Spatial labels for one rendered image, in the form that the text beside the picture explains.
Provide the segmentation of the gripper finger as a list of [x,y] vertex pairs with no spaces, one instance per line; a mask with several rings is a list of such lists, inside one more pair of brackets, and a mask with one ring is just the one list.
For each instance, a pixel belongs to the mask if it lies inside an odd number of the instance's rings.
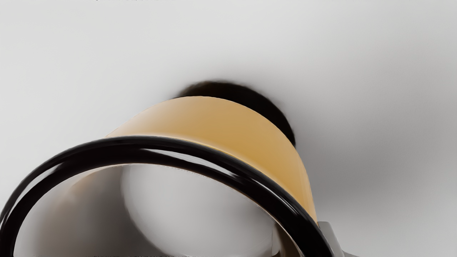
[[335,257],[358,257],[342,250],[336,234],[334,233],[333,228],[329,222],[319,221],[318,227],[321,229],[321,232],[327,240]]

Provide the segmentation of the tan mug with black rim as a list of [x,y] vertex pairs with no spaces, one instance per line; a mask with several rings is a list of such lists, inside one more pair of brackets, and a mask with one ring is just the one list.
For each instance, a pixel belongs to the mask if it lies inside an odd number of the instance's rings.
[[0,257],[335,256],[284,114],[204,81],[30,173]]

